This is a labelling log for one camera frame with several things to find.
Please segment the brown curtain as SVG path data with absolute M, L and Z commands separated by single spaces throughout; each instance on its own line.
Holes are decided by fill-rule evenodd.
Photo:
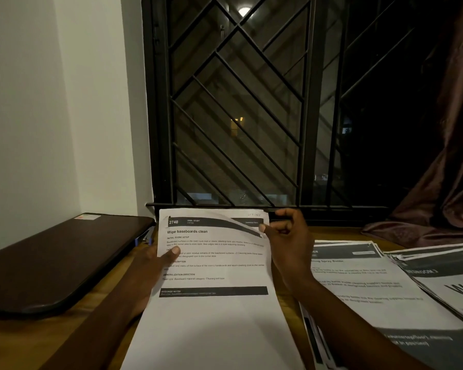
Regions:
M 463 1 L 437 97 L 442 148 L 389 218 L 367 224 L 366 236 L 404 248 L 463 243 Z

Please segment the fanned pile of printed documents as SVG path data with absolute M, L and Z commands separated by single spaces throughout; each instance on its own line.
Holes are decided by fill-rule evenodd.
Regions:
M 385 255 L 424 292 L 463 320 L 463 243 Z

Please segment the bundle of printed papers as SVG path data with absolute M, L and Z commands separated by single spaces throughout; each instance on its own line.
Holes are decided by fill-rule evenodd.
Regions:
M 265 235 L 259 231 L 259 225 L 270 224 L 269 214 L 263 210 L 258 209 L 226 209 L 223 211 L 226 216 L 232 218 L 234 221 L 239 222 L 252 228 L 254 231 L 259 232 L 262 238 Z

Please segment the person's right forearm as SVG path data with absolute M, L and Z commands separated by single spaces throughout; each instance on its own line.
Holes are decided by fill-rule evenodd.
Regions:
M 283 279 L 349 370 L 432 370 L 387 339 L 312 275 Z

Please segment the small blue white object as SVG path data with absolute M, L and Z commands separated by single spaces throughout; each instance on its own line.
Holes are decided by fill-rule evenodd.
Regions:
M 154 229 L 155 229 L 155 226 L 151 226 L 142 235 L 137 237 L 135 239 L 135 246 L 137 247 L 140 244 L 152 245 Z

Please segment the person's left hand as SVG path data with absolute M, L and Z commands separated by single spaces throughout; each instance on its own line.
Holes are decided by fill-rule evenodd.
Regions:
M 127 293 L 126 302 L 131 308 L 133 319 L 144 311 L 152 289 L 162 276 L 163 270 L 170 265 L 160 265 L 157 245 L 140 250 L 124 274 L 121 283 Z

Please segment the dark brown closed laptop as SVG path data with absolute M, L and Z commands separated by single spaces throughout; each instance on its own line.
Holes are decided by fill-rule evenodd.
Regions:
M 151 217 L 72 218 L 0 249 L 0 319 L 70 309 L 155 225 Z

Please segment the person's right hand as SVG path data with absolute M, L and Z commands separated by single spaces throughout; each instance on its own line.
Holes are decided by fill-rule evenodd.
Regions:
M 310 262 L 315 241 L 300 210 L 284 208 L 274 213 L 284 218 L 280 221 L 290 221 L 290 233 L 265 236 L 270 243 L 272 261 L 285 286 L 293 292 L 303 282 L 313 279 Z

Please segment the person's left forearm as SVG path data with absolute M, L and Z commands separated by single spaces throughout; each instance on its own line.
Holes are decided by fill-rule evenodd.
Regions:
M 149 296 L 112 291 L 39 370 L 103 370 Z

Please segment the black metal window grille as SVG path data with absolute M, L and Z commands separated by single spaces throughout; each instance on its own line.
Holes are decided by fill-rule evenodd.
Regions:
M 346 141 L 349 95 L 413 32 L 411 0 L 141 0 L 152 212 L 303 211 L 360 225 L 391 211 Z

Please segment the printed white paper sheet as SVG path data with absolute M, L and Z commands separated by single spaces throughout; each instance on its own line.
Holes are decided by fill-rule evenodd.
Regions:
M 163 270 L 120 370 L 305 370 L 272 278 L 270 243 L 226 209 L 161 209 Z

